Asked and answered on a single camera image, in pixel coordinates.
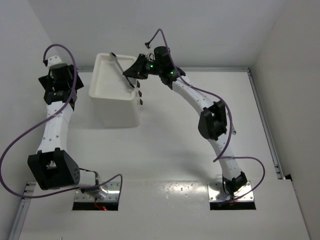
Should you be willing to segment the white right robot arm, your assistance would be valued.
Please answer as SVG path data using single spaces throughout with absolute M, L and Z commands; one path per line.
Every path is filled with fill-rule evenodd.
M 175 67 L 165 46 L 154 49 L 154 59 L 140 54 L 136 61 L 122 74 L 127 78 L 145 80 L 158 76 L 161 82 L 183 97 L 198 113 L 198 131 L 208 140 L 217 156 L 222 170 L 222 185 L 226 194 L 234 194 L 247 184 L 247 178 L 229 147 L 227 137 L 226 105 L 222 100 L 212 101 L 196 90 L 186 73 Z

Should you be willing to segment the small combination wrench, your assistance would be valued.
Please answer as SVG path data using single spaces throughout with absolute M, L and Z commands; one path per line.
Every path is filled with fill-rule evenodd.
M 236 134 L 237 134 L 237 131 L 236 131 L 236 129 L 235 129 L 234 126 L 232 127 L 232 134 L 233 134 L 233 135 L 236 135 Z

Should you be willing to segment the large ratchet wrench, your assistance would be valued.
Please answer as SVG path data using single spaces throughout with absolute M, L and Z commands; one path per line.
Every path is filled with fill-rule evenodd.
M 118 68 L 120 69 L 121 73 L 123 73 L 124 70 L 123 70 L 122 66 L 120 65 L 120 62 L 119 62 L 119 60 L 118 60 L 117 55 L 116 55 L 115 53 L 111 52 L 111 53 L 109 53 L 109 56 L 115 61 L 116 65 L 117 65 Z M 128 82 L 129 87 L 130 87 L 131 89 L 134 89 L 135 86 L 131 83 L 131 81 L 129 80 L 129 78 L 128 78 L 127 76 L 124 76 L 124 75 L 122 75 L 122 76 L 123 76 L 123 77 L 126 79 L 126 81 Z

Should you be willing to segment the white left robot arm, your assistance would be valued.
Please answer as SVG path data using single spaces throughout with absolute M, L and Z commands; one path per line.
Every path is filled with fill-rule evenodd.
M 101 199 L 102 189 L 96 171 L 85 170 L 67 152 L 70 119 L 77 96 L 69 99 L 73 83 L 78 90 L 84 85 L 74 66 L 64 63 L 57 55 L 47 60 L 48 74 L 38 80 L 43 86 L 47 117 L 44 133 L 36 154 L 29 155 L 27 164 L 42 190 L 58 190 L 82 186 L 81 192 Z

